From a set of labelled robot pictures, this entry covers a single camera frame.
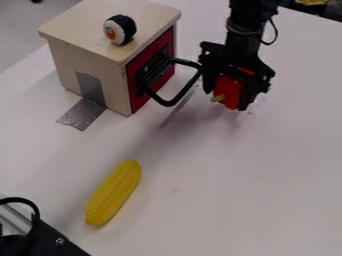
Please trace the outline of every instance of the floor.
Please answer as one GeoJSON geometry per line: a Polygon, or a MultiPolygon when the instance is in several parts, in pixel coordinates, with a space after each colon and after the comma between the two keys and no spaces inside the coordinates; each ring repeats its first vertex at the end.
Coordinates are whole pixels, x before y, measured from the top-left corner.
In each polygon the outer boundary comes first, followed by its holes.
{"type": "Polygon", "coordinates": [[[0,0],[0,73],[20,61],[45,40],[37,29],[81,0],[0,0]]]}

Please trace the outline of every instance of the white table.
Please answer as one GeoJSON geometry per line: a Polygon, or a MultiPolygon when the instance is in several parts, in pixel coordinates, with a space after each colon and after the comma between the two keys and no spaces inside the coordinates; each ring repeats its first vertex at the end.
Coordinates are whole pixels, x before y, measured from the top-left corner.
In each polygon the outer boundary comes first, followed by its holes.
{"type": "MultiPolygon", "coordinates": [[[[225,0],[160,2],[183,10],[180,57],[224,40],[225,0]]],[[[94,256],[341,255],[342,25],[285,9],[275,22],[262,55],[277,76],[255,115],[197,88],[168,123],[172,109],[150,101],[79,132],[55,122],[79,97],[39,49],[0,75],[1,192],[34,200],[94,256]],[[87,227],[87,199],[125,159],[143,166],[141,184],[108,225],[87,227]]],[[[180,69],[163,95],[189,76],[180,69]]]]}

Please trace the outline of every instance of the duct tape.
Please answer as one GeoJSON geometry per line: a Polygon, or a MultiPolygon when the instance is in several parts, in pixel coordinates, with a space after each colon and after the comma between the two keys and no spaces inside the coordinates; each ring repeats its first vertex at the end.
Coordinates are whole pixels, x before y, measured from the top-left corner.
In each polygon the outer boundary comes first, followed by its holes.
{"type": "Polygon", "coordinates": [[[81,132],[86,130],[107,108],[82,98],[56,122],[71,126],[81,132]]]}
{"type": "Polygon", "coordinates": [[[80,92],[84,98],[56,122],[71,126],[79,131],[86,130],[107,108],[101,81],[91,75],[76,72],[80,92]]]}

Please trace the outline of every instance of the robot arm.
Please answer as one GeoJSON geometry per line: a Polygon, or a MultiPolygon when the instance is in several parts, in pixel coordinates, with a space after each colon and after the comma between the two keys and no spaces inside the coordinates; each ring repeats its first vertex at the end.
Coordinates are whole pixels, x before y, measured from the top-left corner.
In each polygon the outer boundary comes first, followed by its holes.
{"type": "Polygon", "coordinates": [[[275,72],[258,57],[264,27],[277,14],[278,0],[231,0],[225,45],[202,42],[203,89],[230,109],[246,110],[256,96],[266,93],[275,72]]]}

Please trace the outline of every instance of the box lid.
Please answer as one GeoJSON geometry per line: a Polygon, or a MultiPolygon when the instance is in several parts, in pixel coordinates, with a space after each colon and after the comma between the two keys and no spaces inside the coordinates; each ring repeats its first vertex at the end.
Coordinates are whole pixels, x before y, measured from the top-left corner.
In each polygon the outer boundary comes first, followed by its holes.
{"type": "Polygon", "coordinates": [[[178,9],[147,0],[84,0],[42,25],[39,34],[123,64],[139,54],[180,16],[178,9]],[[103,32],[104,21],[117,14],[131,17],[137,25],[134,40],[124,46],[112,44],[103,32]]]}

